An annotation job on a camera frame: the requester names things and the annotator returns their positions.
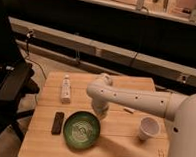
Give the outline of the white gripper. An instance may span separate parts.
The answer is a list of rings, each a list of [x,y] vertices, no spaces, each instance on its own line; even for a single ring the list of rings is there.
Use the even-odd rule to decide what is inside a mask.
[[[93,100],[92,101],[92,108],[94,110],[95,115],[99,119],[103,119],[107,115],[109,105],[106,103],[106,101]]]

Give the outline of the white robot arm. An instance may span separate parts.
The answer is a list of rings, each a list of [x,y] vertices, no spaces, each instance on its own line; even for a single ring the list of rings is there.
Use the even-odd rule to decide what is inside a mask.
[[[112,85],[106,73],[87,85],[94,113],[105,118],[109,103],[135,108],[173,123],[167,157],[196,157],[196,94],[123,89]]]

